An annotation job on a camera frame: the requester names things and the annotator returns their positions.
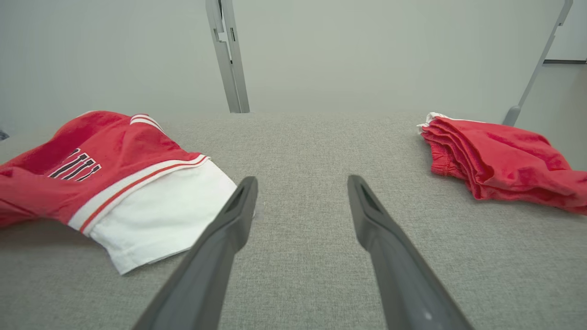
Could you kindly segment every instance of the white panel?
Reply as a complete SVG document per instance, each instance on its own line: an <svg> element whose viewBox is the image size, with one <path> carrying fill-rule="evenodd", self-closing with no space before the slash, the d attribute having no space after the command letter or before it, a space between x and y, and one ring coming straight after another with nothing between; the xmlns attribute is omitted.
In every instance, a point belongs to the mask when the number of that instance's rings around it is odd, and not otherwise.
<svg viewBox="0 0 587 330"><path fill-rule="evenodd" d="M565 23L556 29L547 59L587 59L587 0L573 0Z"/></svg>
<svg viewBox="0 0 587 330"><path fill-rule="evenodd" d="M97 109L228 112L203 0L6 0L0 45L11 135Z"/></svg>
<svg viewBox="0 0 587 330"><path fill-rule="evenodd" d="M435 111L501 123L563 4L234 0L251 111Z"/></svg>

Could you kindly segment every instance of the red and white shirt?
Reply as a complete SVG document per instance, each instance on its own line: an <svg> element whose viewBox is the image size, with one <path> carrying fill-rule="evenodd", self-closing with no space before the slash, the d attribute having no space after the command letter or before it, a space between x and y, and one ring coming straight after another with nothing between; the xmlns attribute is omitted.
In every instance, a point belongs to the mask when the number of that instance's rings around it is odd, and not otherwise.
<svg viewBox="0 0 587 330"><path fill-rule="evenodd" d="M148 115L85 113L0 166L0 227L54 218L123 274L191 247L236 185Z"/></svg>

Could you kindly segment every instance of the black strip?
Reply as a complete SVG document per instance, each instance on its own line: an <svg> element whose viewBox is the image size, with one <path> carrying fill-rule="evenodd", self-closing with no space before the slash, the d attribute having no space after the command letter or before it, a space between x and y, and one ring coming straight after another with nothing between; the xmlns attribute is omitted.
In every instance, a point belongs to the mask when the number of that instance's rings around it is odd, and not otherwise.
<svg viewBox="0 0 587 330"><path fill-rule="evenodd" d="M77 170L73 171L71 174L69 174L68 176L64 177L64 180L69 180L72 177L74 177L76 174L80 173L80 171L82 171L83 169L85 169L86 167L92 165L94 163L94 161L92 159L88 160L85 164L81 165L80 167L77 168Z"/></svg>
<svg viewBox="0 0 587 330"><path fill-rule="evenodd" d="M76 160L74 160L73 162L63 166L62 168L60 168L59 170L57 170L56 172L54 172L53 174L51 174L49 177L57 177L58 175L60 175L61 173L71 169L75 164L79 163L80 161L84 160L87 158L86 154L81 154L77 157Z"/></svg>
<svg viewBox="0 0 587 330"><path fill-rule="evenodd" d="M90 173L87 173L86 175L84 175L83 177L77 179L76 181L82 181L83 179L91 176L92 174L94 174L95 172L97 172L99 169L101 169L102 167L100 167L100 164L94 166L94 168L92 169L92 171Z"/></svg>
<svg viewBox="0 0 587 330"><path fill-rule="evenodd" d="M587 64L587 60L545 59L544 64Z"/></svg>

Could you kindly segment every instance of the red garment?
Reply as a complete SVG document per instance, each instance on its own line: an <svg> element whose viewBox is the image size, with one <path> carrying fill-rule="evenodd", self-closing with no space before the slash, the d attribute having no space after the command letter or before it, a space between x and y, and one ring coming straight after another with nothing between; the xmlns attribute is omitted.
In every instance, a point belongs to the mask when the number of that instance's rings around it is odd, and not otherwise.
<svg viewBox="0 0 587 330"><path fill-rule="evenodd" d="M206 160L180 148L147 115L89 112L0 166L0 227L47 217L84 232L121 194ZM99 193L104 200L92 200Z"/></svg>
<svg viewBox="0 0 587 330"><path fill-rule="evenodd" d="M421 125L431 170L465 180L478 200L523 200L587 215L587 172L573 171L539 134L429 115Z"/></svg>

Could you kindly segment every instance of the metal frame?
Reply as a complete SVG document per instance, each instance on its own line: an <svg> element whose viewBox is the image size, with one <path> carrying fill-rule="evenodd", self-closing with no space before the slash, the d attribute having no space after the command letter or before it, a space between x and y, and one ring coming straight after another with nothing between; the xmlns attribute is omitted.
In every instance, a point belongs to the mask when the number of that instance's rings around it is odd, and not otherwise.
<svg viewBox="0 0 587 330"><path fill-rule="evenodd" d="M218 0L206 0L206 13L208 14L212 41L214 42L224 92L228 101L228 109L232 113L248 113L250 112L249 100L245 74L242 69L241 50L238 43L237 24L234 18L232 0L222 2L222 10ZM224 13L226 32L228 32L229 37L228 44L218 37L219 33L224 32L222 13Z"/></svg>
<svg viewBox="0 0 587 330"><path fill-rule="evenodd" d="M534 72L532 73L532 76L530 77L530 81L528 82L528 86L526 86L526 89L524 90L524 93L522 94L522 98L520 98L518 105L515 105L509 109L507 115L505 115L505 119L502 124L507 125L507 126L513 126L513 125L515 125L516 120L518 120L519 113L522 111L522 106L524 105L524 102L526 101L528 94L530 94L530 90L532 89L532 85L534 85L534 81L536 80L536 77L538 76L538 71L542 67L542 64L544 63L544 60L546 59L548 51L550 50L550 47L552 46L552 42L554 41L554 37L555 37L554 33L556 32L556 28L558 28L559 26L561 26L565 22L566 16L569 15L569 11L571 10L572 5L573 5L573 0L565 0L565 5L562 7L561 13L558 15L558 19L556 20L554 28L552 28L550 38L548 38L548 41L546 42L546 47L544 47L544 50L542 51L542 55L540 56L540 60L538 60L538 63L536 64L536 68L534 69Z"/></svg>

